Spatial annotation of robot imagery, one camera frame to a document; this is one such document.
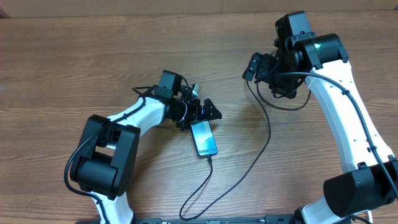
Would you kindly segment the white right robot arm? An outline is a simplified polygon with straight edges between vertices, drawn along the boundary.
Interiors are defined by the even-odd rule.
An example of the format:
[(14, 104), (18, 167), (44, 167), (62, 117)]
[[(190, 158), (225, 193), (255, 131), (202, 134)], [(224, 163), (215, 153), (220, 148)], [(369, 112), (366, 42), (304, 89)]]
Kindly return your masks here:
[(358, 93), (342, 40), (316, 35), (303, 11), (281, 17), (275, 29), (275, 52), (253, 54), (243, 78), (267, 83), (275, 98), (295, 98), (306, 85), (328, 121), (343, 172), (323, 183), (316, 202), (291, 215), (266, 215), (266, 223), (351, 223), (396, 201), (397, 158)]

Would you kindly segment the blue smartphone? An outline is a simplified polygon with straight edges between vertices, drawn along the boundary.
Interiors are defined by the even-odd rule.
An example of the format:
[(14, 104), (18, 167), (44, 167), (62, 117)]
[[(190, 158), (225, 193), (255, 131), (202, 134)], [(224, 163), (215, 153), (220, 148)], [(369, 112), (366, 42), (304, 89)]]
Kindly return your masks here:
[(191, 134), (199, 157), (213, 156), (218, 148), (209, 121), (191, 125)]

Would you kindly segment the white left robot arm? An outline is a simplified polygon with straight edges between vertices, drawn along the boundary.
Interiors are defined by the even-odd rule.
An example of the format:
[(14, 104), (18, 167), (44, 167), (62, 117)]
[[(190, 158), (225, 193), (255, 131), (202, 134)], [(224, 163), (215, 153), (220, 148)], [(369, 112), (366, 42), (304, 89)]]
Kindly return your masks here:
[(132, 88), (134, 105), (108, 117), (90, 116), (77, 149), (64, 170), (64, 183), (73, 193), (91, 198), (97, 223), (133, 223), (126, 191), (133, 178), (141, 136), (170, 119), (181, 131), (222, 117), (210, 99), (200, 101), (198, 84), (164, 70), (159, 84)]

